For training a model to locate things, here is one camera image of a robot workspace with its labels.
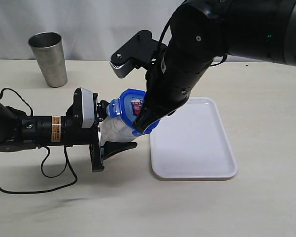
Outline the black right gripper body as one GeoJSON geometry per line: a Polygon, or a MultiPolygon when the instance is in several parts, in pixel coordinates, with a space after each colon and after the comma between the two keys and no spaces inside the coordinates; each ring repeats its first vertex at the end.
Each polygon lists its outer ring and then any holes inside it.
{"type": "Polygon", "coordinates": [[[173,113],[176,104],[165,97],[166,88],[161,88],[162,78],[161,56],[157,54],[158,41],[152,38],[149,30],[140,30],[135,33],[126,43],[117,49],[110,58],[117,65],[122,65],[131,60],[134,69],[144,68],[147,72],[146,95],[140,114],[133,125],[141,133],[154,122],[164,116],[173,113]]]}

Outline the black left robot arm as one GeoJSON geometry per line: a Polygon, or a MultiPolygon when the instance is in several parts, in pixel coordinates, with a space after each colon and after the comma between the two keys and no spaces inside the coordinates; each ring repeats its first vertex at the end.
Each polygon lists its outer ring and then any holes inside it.
{"type": "Polygon", "coordinates": [[[73,104],[65,116],[35,116],[0,103],[0,152],[18,152],[49,146],[88,145],[92,171],[104,170],[103,161],[126,150],[135,142],[101,143],[99,128],[107,114],[107,101],[84,88],[74,91],[73,104]]]}

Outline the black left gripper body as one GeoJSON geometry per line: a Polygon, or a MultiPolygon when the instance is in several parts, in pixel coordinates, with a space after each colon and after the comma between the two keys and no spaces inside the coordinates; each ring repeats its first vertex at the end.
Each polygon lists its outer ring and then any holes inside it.
{"type": "Polygon", "coordinates": [[[92,172],[104,170],[101,152],[100,122],[97,117],[98,94],[93,93],[95,121],[91,128],[82,129],[82,98],[80,88],[74,91],[73,103],[64,117],[64,142],[67,146],[88,145],[92,172]]]}

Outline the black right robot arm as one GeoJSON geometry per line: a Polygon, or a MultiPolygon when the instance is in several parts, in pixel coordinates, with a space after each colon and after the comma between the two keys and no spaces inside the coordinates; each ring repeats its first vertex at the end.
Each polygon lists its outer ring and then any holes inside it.
{"type": "Polygon", "coordinates": [[[141,30],[110,60],[119,78],[146,69],[146,95],[133,123],[140,133],[185,104],[216,57],[296,66],[296,0],[185,0],[164,29],[168,44],[141,30]]]}

